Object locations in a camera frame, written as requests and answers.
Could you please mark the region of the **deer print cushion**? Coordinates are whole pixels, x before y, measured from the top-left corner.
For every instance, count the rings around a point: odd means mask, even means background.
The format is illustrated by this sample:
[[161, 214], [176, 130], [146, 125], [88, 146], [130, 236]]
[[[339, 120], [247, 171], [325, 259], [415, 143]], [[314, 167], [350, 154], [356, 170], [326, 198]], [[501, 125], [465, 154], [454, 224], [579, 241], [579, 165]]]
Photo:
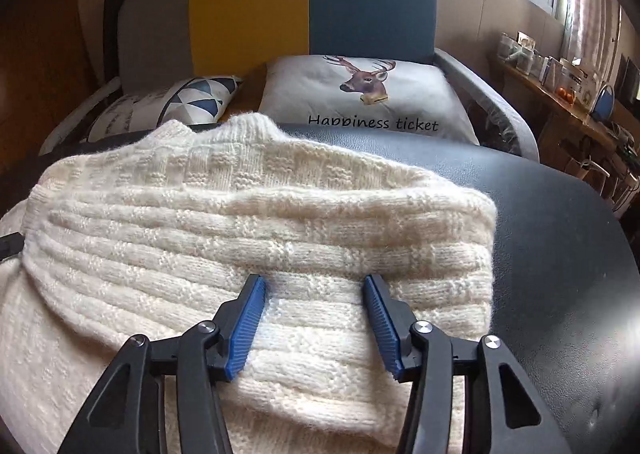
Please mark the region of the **deer print cushion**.
[[259, 111], [278, 123], [409, 132], [478, 143], [442, 70], [414, 62], [280, 57], [267, 66]]

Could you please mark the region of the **patterned window curtain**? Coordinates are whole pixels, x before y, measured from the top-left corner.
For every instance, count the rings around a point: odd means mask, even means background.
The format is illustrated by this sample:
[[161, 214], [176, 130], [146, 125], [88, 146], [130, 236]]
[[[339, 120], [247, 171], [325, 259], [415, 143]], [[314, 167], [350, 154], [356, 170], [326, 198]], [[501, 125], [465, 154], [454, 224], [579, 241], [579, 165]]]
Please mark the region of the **patterned window curtain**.
[[619, 0], [564, 0], [562, 55], [578, 59], [599, 78], [608, 79], [621, 21]]

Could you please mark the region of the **cream knitted sweater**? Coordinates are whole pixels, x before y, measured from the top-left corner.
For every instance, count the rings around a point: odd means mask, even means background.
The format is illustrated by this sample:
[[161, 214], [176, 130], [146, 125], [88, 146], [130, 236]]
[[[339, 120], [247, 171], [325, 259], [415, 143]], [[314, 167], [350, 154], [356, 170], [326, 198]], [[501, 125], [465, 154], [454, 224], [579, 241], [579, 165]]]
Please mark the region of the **cream knitted sweater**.
[[250, 354], [220, 388], [235, 452], [393, 452], [409, 387], [383, 366], [363, 278], [478, 339], [496, 221], [475, 189], [260, 114], [62, 159], [1, 220], [25, 240], [1, 266], [2, 420], [25, 452], [55, 452], [129, 336], [180, 335], [259, 274]]

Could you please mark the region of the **triangle pattern cushion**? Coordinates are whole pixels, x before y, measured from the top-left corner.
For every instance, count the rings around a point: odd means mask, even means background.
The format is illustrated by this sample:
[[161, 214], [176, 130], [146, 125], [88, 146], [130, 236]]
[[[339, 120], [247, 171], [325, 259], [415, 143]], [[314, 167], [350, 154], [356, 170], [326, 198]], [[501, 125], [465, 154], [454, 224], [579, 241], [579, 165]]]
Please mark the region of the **triangle pattern cushion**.
[[194, 76], [158, 91], [124, 95], [96, 118], [87, 141], [153, 131], [170, 120], [184, 125], [216, 123], [242, 83], [238, 76]]

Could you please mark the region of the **wooden side table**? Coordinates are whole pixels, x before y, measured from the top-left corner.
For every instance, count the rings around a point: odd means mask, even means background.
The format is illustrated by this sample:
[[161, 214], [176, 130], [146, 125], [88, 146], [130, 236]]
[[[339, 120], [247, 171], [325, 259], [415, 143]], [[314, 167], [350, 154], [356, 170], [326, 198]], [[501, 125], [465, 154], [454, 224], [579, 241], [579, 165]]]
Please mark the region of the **wooden side table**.
[[606, 131], [602, 123], [594, 121], [588, 112], [577, 104], [547, 91], [537, 80], [525, 76], [495, 55], [487, 57], [489, 74], [496, 88], [504, 95], [506, 82], [517, 83], [532, 97], [534, 104], [544, 114], [544, 125], [535, 133], [540, 161], [551, 168], [565, 170], [570, 163], [570, 154], [562, 142], [575, 144], [578, 148], [595, 151], [598, 156], [614, 156], [617, 141]]

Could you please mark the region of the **grey yellow blue sofa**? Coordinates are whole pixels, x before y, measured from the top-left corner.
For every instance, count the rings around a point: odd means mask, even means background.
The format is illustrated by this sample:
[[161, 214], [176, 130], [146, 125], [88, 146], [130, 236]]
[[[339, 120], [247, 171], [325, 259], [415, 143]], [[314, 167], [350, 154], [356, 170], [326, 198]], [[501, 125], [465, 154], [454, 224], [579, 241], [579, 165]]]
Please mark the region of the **grey yellow blue sofa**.
[[42, 144], [87, 141], [96, 118], [124, 95], [194, 76], [243, 80], [226, 111], [259, 111], [267, 66], [286, 56], [334, 55], [432, 65], [498, 132], [500, 151], [539, 157], [521, 115], [471, 69], [435, 45], [437, 0], [103, 0], [105, 84]]

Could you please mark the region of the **oranges on table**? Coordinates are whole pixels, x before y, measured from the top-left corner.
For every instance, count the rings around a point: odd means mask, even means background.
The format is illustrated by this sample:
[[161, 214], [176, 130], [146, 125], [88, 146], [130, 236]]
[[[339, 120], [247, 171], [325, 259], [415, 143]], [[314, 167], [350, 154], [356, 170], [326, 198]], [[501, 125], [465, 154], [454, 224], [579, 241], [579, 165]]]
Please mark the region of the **oranges on table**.
[[564, 88], [564, 86], [559, 86], [555, 91], [555, 95], [567, 102], [568, 105], [573, 105], [576, 99], [575, 91], [572, 88]]

